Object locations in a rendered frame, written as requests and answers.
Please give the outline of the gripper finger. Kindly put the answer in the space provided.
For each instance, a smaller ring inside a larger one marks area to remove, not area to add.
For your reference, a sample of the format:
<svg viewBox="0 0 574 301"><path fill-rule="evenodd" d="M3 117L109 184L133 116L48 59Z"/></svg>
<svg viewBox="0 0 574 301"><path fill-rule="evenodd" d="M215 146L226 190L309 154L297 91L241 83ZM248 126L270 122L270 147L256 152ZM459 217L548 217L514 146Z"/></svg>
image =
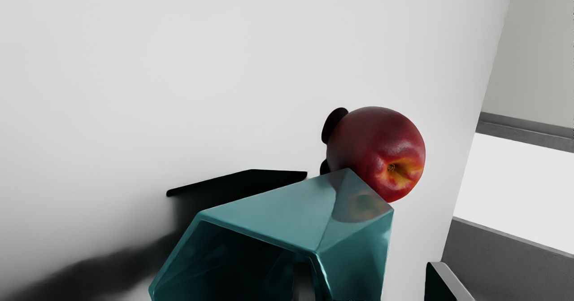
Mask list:
<svg viewBox="0 0 574 301"><path fill-rule="evenodd" d="M444 262L428 262L425 274L424 301L475 301Z"/></svg>

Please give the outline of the red apple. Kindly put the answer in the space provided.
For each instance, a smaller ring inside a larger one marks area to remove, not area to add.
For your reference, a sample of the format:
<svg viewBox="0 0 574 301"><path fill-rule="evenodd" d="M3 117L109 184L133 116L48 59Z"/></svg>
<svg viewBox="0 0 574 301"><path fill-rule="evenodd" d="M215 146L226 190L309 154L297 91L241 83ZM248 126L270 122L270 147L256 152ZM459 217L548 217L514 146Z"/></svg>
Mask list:
<svg viewBox="0 0 574 301"><path fill-rule="evenodd" d="M335 109L322 127L321 174L349 168L384 201L398 201L418 184L426 147L418 128L393 109Z"/></svg>

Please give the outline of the teal faceted mug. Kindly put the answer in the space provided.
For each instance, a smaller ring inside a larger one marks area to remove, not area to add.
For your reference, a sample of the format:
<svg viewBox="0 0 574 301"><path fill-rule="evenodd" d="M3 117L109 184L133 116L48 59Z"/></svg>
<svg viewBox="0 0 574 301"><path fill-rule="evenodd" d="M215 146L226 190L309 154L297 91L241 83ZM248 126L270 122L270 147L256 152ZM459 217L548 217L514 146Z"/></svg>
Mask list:
<svg viewBox="0 0 574 301"><path fill-rule="evenodd" d="M200 211L149 287L152 301L380 301L393 208L352 170Z"/></svg>

